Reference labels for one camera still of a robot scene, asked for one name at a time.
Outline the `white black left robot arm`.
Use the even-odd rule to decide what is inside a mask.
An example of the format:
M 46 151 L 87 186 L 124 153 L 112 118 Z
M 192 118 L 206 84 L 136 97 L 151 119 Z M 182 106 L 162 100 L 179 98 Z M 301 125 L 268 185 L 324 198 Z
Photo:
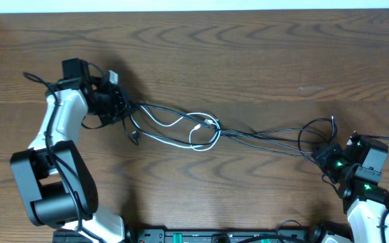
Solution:
M 63 76 L 56 82 L 23 74 L 46 87 L 47 110 L 35 139 L 9 164 L 33 225 L 76 232 L 91 242 L 138 242 L 123 217 L 100 205 L 95 181 L 76 147 L 87 115 L 96 115 L 105 127 L 134 106 L 117 73 L 93 76 L 90 65 L 79 58 L 64 60 Z

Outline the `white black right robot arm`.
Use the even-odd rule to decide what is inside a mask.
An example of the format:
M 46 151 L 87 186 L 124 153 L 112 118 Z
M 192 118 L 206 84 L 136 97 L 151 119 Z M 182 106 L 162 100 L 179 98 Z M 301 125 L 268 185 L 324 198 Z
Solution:
M 312 157 L 336 188 L 350 229 L 328 223 L 314 242 L 389 242 L 389 191 L 378 186 L 388 145 L 354 133 L 346 147 L 337 143 L 313 149 Z

